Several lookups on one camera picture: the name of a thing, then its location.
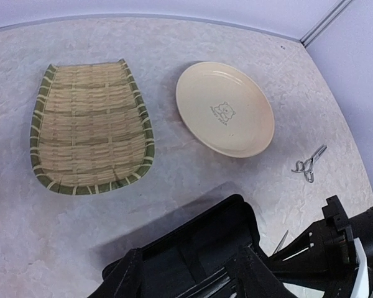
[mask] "scissors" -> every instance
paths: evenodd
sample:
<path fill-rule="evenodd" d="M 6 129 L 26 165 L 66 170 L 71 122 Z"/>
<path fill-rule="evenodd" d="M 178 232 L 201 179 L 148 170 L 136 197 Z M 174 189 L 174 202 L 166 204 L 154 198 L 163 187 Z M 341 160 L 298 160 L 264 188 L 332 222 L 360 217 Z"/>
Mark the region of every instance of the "scissors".
<path fill-rule="evenodd" d="M 327 149 L 326 145 L 322 145 L 315 151 L 315 153 L 306 161 L 302 162 L 298 160 L 296 162 L 296 169 L 293 169 L 293 173 L 304 173 L 305 180 L 309 183 L 313 182 L 313 165 L 319 160 L 323 152 Z"/>

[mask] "dustpan-shaped basket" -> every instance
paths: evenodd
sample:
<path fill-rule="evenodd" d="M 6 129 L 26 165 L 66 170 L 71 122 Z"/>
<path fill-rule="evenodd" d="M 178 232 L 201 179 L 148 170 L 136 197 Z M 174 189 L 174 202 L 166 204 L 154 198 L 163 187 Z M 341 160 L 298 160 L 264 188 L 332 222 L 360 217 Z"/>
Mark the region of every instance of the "dustpan-shaped basket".
<path fill-rule="evenodd" d="M 50 65 L 30 130 L 39 181 L 62 194 L 98 194 L 127 186 L 154 159 L 148 112 L 127 63 Z"/>

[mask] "gray table surface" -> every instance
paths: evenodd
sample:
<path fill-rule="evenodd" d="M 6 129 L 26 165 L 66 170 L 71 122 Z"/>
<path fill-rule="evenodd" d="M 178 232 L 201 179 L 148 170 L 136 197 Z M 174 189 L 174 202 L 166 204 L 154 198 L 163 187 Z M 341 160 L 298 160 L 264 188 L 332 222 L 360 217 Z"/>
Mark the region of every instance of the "gray table surface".
<path fill-rule="evenodd" d="M 95 196 L 65 196 L 34 177 L 29 130 L 49 63 L 125 58 L 154 128 L 156 157 L 140 181 Z M 175 85 L 197 61 L 227 63 L 268 97 L 275 135 L 265 152 L 235 159 L 202 145 L 180 119 Z M 322 143 L 328 150 L 308 184 L 290 171 Z M 0 297 L 86 297 L 101 270 L 232 193 L 256 214 L 271 253 L 321 218 L 337 194 L 349 215 L 373 205 L 366 171 L 347 123 L 317 67 L 299 44 L 184 20 L 68 20 L 0 32 Z M 310 296 L 310 291 L 300 291 Z"/>

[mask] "cartoon bear logo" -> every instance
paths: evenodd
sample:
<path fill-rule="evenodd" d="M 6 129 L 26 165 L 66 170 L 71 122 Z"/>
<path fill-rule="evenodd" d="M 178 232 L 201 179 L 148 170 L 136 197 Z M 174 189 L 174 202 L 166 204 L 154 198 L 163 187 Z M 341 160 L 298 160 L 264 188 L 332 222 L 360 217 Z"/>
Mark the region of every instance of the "cartoon bear logo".
<path fill-rule="evenodd" d="M 233 115 L 236 114 L 233 108 L 226 101 L 223 104 L 214 107 L 214 111 L 225 123 L 232 119 Z"/>

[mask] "beige plate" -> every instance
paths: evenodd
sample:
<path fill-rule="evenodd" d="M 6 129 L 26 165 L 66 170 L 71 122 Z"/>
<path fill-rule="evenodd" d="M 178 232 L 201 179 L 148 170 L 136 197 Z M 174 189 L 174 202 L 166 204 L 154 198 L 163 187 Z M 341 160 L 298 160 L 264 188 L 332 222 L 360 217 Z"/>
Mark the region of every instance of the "beige plate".
<path fill-rule="evenodd" d="M 224 155 L 250 157 L 274 136 L 274 114 L 264 93 L 244 73 L 215 62 L 192 65 L 177 83 L 177 106 L 191 132 Z"/>

